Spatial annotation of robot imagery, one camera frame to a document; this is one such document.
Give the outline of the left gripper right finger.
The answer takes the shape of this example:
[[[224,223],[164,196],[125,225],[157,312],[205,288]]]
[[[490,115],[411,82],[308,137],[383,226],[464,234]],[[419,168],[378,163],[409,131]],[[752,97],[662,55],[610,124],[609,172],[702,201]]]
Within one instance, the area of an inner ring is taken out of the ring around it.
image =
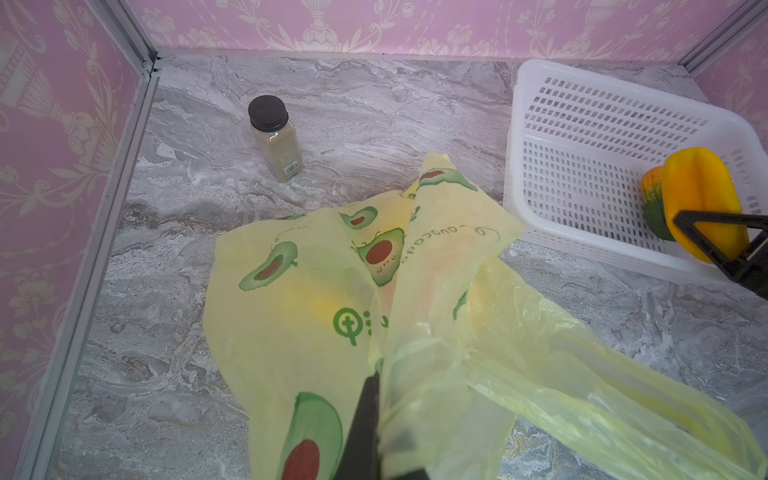
[[[383,479],[423,470],[432,461],[432,435],[424,421],[379,422],[379,463]]]

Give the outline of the white plastic basket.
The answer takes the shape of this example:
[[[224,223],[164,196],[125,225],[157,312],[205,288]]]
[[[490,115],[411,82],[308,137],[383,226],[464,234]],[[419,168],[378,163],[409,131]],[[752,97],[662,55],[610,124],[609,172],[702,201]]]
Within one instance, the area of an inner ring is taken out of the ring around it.
[[[691,147],[723,160],[745,213],[766,213],[767,156],[737,114],[529,60],[513,90],[504,205],[526,241],[674,283],[715,283],[715,266],[657,238],[642,211],[642,176]]]

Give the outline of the yellow green corn toy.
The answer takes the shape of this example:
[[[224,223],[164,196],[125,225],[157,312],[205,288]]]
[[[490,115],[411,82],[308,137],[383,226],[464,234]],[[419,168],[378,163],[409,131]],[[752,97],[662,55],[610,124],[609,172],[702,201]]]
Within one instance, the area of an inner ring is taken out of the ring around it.
[[[663,190],[661,185],[663,167],[657,166],[647,171],[641,179],[643,214],[653,234],[665,241],[674,241],[665,216]]]

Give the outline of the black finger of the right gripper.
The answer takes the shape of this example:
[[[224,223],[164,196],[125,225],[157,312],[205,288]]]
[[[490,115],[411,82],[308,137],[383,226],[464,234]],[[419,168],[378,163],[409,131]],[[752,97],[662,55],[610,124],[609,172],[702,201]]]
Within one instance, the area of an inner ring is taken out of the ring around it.
[[[767,216],[684,210],[673,225],[678,242],[725,277],[767,299]]]

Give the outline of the yellow-green plastic bag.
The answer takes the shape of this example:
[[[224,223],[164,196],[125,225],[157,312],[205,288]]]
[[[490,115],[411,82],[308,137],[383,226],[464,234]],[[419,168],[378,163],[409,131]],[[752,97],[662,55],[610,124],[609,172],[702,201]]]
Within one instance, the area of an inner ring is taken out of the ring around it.
[[[719,402],[602,342],[501,259],[521,223],[430,153],[404,191],[220,236],[204,332],[255,479],[333,479],[365,380],[430,479],[492,479],[523,417],[618,479],[761,479]]]

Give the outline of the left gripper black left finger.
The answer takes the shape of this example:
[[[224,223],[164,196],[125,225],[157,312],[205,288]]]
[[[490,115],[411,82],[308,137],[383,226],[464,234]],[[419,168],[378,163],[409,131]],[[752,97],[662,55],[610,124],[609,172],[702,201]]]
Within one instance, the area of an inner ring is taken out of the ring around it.
[[[368,377],[361,390],[335,480],[378,480],[379,374]]]

